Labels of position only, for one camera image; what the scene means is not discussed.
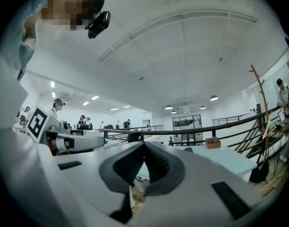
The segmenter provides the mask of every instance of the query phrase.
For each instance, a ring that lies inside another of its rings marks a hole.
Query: wooden floor
[[[279,154],[273,156],[270,160],[269,174],[266,177],[267,182],[249,183],[261,193],[264,198],[268,198],[275,193],[280,192],[289,177],[289,161],[287,163],[278,159]],[[135,187],[132,187],[132,197],[135,201],[135,206],[132,208],[132,213],[135,215],[145,203],[145,195],[139,192]]]

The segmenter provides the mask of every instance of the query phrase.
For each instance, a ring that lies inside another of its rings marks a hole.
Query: light blue shirt
[[[24,73],[35,52],[37,40],[36,25],[26,31],[26,40],[22,42],[24,23],[27,18],[40,12],[47,0],[28,0],[12,18],[0,40],[0,55],[9,66],[12,76],[17,78]]]

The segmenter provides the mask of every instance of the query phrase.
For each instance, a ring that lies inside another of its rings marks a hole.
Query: shoe
[[[287,162],[287,158],[284,157],[284,156],[280,156],[280,160],[283,161],[283,162]]]

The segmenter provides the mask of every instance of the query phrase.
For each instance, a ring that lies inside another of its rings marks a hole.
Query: cardboard box
[[[205,139],[205,147],[208,149],[221,148],[221,142],[220,142],[220,140],[213,141],[212,138]]]

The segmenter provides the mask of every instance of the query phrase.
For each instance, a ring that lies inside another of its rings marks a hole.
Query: wooden pole
[[[260,81],[260,77],[259,77],[259,75],[257,74],[254,66],[251,65],[251,67],[252,67],[253,70],[250,71],[250,72],[253,72],[253,73],[255,74],[255,76],[256,76],[256,78],[257,78],[257,81],[258,81],[258,83],[259,83],[259,86],[260,86],[260,92],[261,92],[261,94],[262,94],[262,96],[263,96],[263,101],[264,101],[264,106],[265,106],[266,122],[268,122],[267,102],[266,102],[265,94],[264,94],[264,91],[263,91],[262,83],[261,83],[261,81]],[[266,158],[267,158],[267,156],[268,156],[268,146],[269,146],[269,135],[266,136],[266,141],[265,141],[265,155],[264,155],[263,165],[265,164]]]

